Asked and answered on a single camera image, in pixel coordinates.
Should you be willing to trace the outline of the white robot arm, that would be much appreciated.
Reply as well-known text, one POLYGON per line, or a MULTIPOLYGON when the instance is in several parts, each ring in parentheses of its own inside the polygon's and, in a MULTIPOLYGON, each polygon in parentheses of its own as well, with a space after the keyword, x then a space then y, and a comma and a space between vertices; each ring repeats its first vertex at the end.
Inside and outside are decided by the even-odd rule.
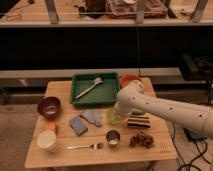
POLYGON ((213 139, 213 108, 148 96, 138 80, 131 81, 117 93, 114 108, 120 116, 139 109, 213 139))

